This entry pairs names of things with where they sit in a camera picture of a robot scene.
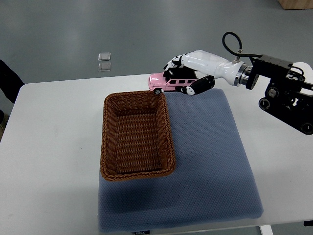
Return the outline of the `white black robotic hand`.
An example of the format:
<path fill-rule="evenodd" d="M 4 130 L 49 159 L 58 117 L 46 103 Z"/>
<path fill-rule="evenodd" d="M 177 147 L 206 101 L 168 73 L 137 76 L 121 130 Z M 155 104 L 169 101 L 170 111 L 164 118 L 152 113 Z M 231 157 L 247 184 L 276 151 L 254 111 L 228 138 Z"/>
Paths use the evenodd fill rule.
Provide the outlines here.
<path fill-rule="evenodd" d="M 230 62 L 215 54 L 196 50 L 174 57 L 164 67 L 163 76 L 168 79 L 180 79 L 183 75 L 194 77 L 195 72 L 204 74 L 205 77 L 197 79 L 191 85 L 175 87 L 177 92 L 197 95 L 213 88 L 217 78 L 223 78 L 232 86 L 246 85 L 250 71 L 251 68 L 238 59 Z"/>

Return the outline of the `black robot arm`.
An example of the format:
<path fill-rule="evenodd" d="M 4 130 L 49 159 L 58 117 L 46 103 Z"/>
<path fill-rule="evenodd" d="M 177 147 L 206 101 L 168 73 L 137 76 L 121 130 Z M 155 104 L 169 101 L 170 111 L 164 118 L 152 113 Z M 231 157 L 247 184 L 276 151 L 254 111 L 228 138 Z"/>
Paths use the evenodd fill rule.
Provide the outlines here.
<path fill-rule="evenodd" d="M 269 79 L 259 107 L 305 135 L 313 133 L 313 96 L 301 90 L 313 90 L 306 83 L 304 71 L 292 62 L 267 55 L 251 56 L 252 68 L 246 88 L 254 88 L 259 76 Z"/>

